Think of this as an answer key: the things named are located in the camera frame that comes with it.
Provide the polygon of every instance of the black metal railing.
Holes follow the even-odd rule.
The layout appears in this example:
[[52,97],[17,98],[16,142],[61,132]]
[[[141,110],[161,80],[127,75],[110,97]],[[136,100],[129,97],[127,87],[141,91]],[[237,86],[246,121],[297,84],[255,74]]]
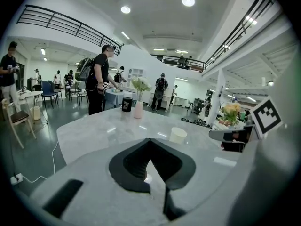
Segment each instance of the black metal railing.
[[115,54],[119,56],[121,45],[105,36],[96,29],[67,15],[34,5],[25,5],[17,24],[33,24],[45,28],[55,29],[74,35],[102,47],[109,44],[115,46]]
[[242,38],[242,36],[246,34],[247,29],[251,28],[253,24],[257,23],[256,19],[266,10],[268,5],[270,4],[274,4],[273,0],[255,0],[245,16],[240,20],[238,25],[232,31],[232,33],[206,61],[205,69],[210,64],[219,59],[222,55],[227,53],[227,51],[231,49],[231,45]]
[[205,63],[195,59],[184,58],[182,56],[152,55],[166,65],[179,67],[181,69],[195,70],[203,72]]

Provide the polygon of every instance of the pink vase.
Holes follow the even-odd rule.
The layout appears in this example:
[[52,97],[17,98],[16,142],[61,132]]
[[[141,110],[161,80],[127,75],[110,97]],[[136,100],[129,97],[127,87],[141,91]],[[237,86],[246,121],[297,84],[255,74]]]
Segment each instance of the pink vase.
[[134,109],[134,118],[141,119],[143,114],[143,102],[137,101]]

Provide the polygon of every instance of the black backpack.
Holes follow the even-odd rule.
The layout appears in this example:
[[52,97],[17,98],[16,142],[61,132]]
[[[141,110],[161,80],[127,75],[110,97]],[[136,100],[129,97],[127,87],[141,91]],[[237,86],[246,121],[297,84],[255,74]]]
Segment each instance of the black backpack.
[[94,64],[93,58],[84,58],[82,61],[80,61],[75,72],[75,76],[74,76],[75,79],[77,81],[87,82],[93,64]]
[[160,78],[157,83],[157,89],[164,89],[165,87],[165,79]]
[[117,73],[115,74],[114,76],[114,81],[116,83],[119,83],[120,82],[120,79],[121,79],[121,73],[119,73],[119,71],[117,71]]

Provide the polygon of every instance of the white cup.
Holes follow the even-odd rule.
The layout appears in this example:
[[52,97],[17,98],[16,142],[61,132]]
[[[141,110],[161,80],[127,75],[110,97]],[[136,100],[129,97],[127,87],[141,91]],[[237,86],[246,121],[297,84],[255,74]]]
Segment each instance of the white cup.
[[171,129],[169,141],[182,144],[186,137],[187,137],[187,132],[185,130],[181,128],[173,127]]

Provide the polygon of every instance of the floor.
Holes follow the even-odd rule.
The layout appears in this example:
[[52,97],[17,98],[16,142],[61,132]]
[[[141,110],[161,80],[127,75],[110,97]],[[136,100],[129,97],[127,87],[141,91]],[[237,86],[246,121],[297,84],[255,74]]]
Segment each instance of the floor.
[[[17,133],[24,145],[24,149],[20,147],[14,137],[11,128],[8,126],[7,121],[0,122],[0,149],[1,149],[1,161],[4,167],[7,169],[8,178],[12,177],[14,173],[22,173],[29,180],[34,181],[39,176],[46,178],[50,177],[54,173],[52,151],[57,143],[56,130],[71,121],[83,118],[86,116],[87,100],[82,98],[82,104],[77,104],[76,97],[73,98],[73,103],[67,98],[63,101],[59,100],[59,106],[54,104],[54,109],[50,105],[50,101],[46,101],[47,109],[42,107],[41,98],[40,107],[43,108],[43,113],[48,120],[48,126],[42,124],[34,124],[34,129],[37,139],[35,140],[31,134],[29,134],[27,128],[22,124],[16,127]],[[26,105],[21,105],[23,110],[26,110]],[[112,109],[110,104],[106,105],[106,110]],[[162,108],[158,112],[152,111],[150,107],[144,106],[144,110],[158,113],[172,118],[181,119],[182,117],[195,120],[197,115],[191,113],[191,109],[187,111],[185,108],[179,106],[171,106],[170,110],[165,113]],[[63,159],[60,147],[54,151],[55,170],[63,168],[66,163]],[[27,181],[17,184],[15,187],[19,188],[26,195],[30,195],[37,185],[39,185],[43,179],[39,179],[35,183],[28,183]]]

